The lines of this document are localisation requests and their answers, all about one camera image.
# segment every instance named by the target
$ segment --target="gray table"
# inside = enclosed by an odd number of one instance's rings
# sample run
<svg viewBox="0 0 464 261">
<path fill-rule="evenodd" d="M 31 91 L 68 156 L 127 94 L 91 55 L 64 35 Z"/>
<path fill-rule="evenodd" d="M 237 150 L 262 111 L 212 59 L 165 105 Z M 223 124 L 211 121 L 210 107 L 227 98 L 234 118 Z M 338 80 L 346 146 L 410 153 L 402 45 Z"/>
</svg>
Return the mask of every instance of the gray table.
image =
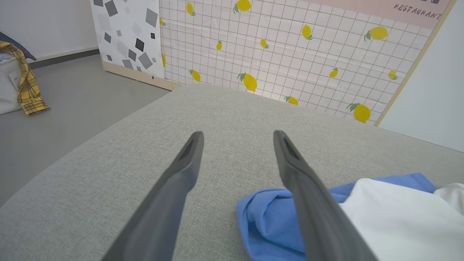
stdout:
<svg viewBox="0 0 464 261">
<path fill-rule="evenodd" d="M 249 93 L 182 87 L 76 148 L 0 208 L 0 260 L 99 260 L 194 131 L 200 176 L 185 204 L 174 260 L 248 260 L 238 200 L 283 187 L 272 145 L 284 130 L 327 187 L 424 173 L 464 183 L 464 154 Z"/>
</svg>

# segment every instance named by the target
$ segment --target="lemon print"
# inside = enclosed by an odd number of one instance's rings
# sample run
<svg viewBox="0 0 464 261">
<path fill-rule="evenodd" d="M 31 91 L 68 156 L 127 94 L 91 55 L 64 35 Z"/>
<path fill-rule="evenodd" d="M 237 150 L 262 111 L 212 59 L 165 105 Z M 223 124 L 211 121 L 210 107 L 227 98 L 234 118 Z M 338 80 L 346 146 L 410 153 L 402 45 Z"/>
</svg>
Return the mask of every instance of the lemon print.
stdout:
<svg viewBox="0 0 464 261">
<path fill-rule="evenodd" d="M 337 74 L 338 74 L 338 69 L 337 69 L 337 67 L 335 67 L 335 68 L 330 72 L 329 77 L 330 77 L 330 78 L 335 78 L 335 76 L 337 76 Z"/>
<path fill-rule="evenodd" d="M 238 13 L 238 11 L 246 12 L 251 8 L 250 1 L 248 0 L 239 0 L 233 7 L 233 13 Z"/>
<path fill-rule="evenodd" d="M 291 97 L 291 96 L 286 96 L 285 101 L 287 101 L 288 103 L 291 103 L 291 104 L 298 105 L 298 101 L 295 98 Z"/>
<path fill-rule="evenodd" d="M 200 82 L 200 74 L 197 71 L 189 70 L 188 73 L 190 73 L 195 81 Z"/>
<path fill-rule="evenodd" d="M 364 35 L 364 41 L 366 41 L 366 38 L 371 40 L 371 37 L 376 40 L 381 40 L 387 36 L 388 36 L 387 29 L 383 26 L 378 26 L 378 27 L 372 28 L 370 31 L 366 33 L 366 35 Z"/>
<path fill-rule="evenodd" d="M 352 103 L 348 105 L 348 107 L 350 112 L 354 110 L 353 115 L 357 121 L 366 123 L 366 121 L 369 120 L 369 118 L 371 117 L 371 111 L 365 105 L 359 103 Z"/>
<path fill-rule="evenodd" d="M 396 76 L 395 70 L 391 70 L 390 73 L 388 74 L 388 77 L 392 80 L 398 79 L 398 76 Z"/>
<path fill-rule="evenodd" d="M 303 30 L 301 31 L 303 34 L 303 37 L 305 37 L 308 40 L 313 39 L 313 35 L 311 34 L 311 27 L 309 25 L 304 25 Z"/>
<path fill-rule="evenodd" d="M 193 6 L 190 3 L 187 3 L 187 13 L 191 16 L 195 16 L 197 13 L 193 10 Z"/>
<path fill-rule="evenodd" d="M 267 43 L 266 43 L 266 40 L 264 40 L 264 39 L 261 39 L 261 46 L 262 46 L 264 49 L 269 48 L 269 44 L 267 44 Z"/>
<path fill-rule="evenodd" d="M 245 87 L 250 91 L 256 91 L 256 87 L 258 86 L 256 79 L 251 76 L 250 74 L 241 73 L 237 76 L 237 79 L 240 78 L 240 81 L 243 81 Z"/>
</svg>

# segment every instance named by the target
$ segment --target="gray floor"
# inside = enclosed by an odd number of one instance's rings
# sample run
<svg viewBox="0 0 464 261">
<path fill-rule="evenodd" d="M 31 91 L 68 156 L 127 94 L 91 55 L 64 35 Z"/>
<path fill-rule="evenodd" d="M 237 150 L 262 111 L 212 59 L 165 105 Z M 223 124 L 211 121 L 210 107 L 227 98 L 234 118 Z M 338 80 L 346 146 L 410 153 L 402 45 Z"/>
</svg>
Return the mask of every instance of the gray floor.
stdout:
<svg viewBox="0 0 464 261">
<path fill-rule="evenodd" d="M 48 166 L 169 91 L 102 69 L 98 55 L 33 70 L 50 110 L 0 115 L 0 207 Z"/>
</svg>

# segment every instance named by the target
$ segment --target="lemon patterned sheet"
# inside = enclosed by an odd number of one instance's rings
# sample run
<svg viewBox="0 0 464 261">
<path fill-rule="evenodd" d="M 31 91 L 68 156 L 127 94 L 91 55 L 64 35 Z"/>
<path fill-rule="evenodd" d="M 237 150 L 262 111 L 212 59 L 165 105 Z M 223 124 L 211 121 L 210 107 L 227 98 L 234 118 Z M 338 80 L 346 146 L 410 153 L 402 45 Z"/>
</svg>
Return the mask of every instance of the lemon patterned sheet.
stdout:
<svg viewBox="0 0 464 261">
<path fill-rule="evenodd" d="M 301 0 L 161 0 L 160 13 L 165 79 L 222 85 L 369 125 L 432 32 Z"/>
</svg>

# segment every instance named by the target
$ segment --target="yellow plaid shirt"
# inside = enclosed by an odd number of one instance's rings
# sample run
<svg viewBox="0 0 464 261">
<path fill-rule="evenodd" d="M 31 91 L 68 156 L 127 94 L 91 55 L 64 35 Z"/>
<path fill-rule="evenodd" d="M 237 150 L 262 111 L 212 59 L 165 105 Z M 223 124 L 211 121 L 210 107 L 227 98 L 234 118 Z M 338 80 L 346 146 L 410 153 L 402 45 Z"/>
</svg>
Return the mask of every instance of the yellow plaid shirt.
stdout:
<svg viewBox="0 0 464 261">
<path fill-rule="evenodd" d="M 23 52 L 13 44 L 0 41 L 0 50 L 9 53 L 21 61 L 21 69 L 23 75 L 19 82 L 18 88 L 18 103 L 21 104 L 26 115 L 49 109 L 50 107 L 45 104 L 40 95 L 39 86 L 35 80 L 34 75 L 29 69 Z"/>
</svg>

